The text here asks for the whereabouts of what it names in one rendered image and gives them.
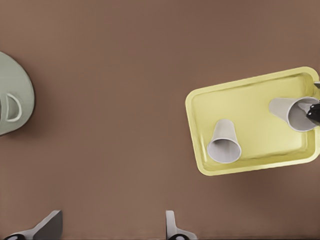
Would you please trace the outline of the pale green handled mug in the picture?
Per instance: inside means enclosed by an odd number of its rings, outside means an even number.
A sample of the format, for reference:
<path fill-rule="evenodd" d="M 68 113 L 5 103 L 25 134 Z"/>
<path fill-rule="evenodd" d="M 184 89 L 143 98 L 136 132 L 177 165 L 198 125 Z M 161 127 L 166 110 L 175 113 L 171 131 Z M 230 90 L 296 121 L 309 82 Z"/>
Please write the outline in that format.
<path fill-rule="evenodd" d="M 8 123 L 17 122 L 22 116 L 22 105 L 11 93 L 0 94 L 0 120 Z"/>

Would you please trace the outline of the yellow rectangular tray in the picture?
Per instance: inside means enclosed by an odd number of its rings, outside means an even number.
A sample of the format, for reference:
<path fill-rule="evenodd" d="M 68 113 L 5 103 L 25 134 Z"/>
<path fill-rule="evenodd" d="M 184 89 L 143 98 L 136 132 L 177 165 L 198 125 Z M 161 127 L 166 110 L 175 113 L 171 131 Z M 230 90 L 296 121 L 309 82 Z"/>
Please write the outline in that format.
<path fill-rule="evenodd" d="M 191 91 L 185 107 L 199 171 L 217 176 L 304 164 L 320 157 L 320 126 L 298 132 L 269 111 L 275 98 L 320 99 L 318 81 L 318 73 L 303 66 Z M 222 119 L 234 123 L 242 150 L 233 163 L 218 163 L 207 152 Z"/>

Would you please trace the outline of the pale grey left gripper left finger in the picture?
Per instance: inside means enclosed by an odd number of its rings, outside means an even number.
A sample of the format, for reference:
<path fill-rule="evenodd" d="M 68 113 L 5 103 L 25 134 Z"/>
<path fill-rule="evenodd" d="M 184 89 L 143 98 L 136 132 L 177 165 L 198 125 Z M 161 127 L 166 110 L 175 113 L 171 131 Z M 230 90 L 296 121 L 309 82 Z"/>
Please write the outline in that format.
<path fill-rule="evenodd" d="M 35 227 L 15 232 L 3 240 L 61 240 L 63 234 L 63 212 L 54 210 Z"/>

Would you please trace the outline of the white IKEA cup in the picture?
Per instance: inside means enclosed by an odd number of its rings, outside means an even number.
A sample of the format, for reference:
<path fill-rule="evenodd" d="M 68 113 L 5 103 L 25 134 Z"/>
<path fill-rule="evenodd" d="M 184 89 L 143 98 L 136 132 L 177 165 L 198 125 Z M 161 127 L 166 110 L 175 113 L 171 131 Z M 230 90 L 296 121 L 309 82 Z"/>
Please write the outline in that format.
<path fill-rule="evenodd" d="M 277 97 L 269 102 L 268 109 L 271 114 L 286 122 L 294 131 L 307 132 L 313 130 L 317 125 L 307 118 L 307 113 L 298 107 L 298 102 L 313 105 L 318 104 L 319 100 L 310 96 L 300 98 Z"/>
<path fill-rule="evenodd" d="M 212 138 L 207 145 L 207 153 L 212 160 L 221 164 L 234 163 L 240 158 L 242 148 L 231 120 L 221 119 L 216 123 Z"/>

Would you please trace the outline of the pale green round saucer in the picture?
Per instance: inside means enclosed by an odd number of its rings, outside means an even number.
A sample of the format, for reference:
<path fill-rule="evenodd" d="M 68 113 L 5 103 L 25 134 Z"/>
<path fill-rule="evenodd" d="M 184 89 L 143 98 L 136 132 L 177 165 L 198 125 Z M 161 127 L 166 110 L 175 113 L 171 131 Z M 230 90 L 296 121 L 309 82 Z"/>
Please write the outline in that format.
<path fill-rule="evenodd" d="M 26 71 L 12 57 L 0 51 L 0 94 L 16 96 L 22 106 L 22 116 L 17 122 L 0 120 L 0 136 L 21 128 L 33 114 L 35 92 Z"/>

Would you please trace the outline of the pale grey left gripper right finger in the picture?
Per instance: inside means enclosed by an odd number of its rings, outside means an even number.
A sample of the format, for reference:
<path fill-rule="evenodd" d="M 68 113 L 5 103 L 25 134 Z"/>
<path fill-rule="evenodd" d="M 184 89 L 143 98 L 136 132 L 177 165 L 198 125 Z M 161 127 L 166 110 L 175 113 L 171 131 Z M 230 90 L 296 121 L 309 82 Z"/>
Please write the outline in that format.
<path fill-rule="evenodd" d="M 165 211 L 166 240 L 198 240 L 198 237 L 190 231 L 182 230 L 176 226 L 173 210 Z"/>

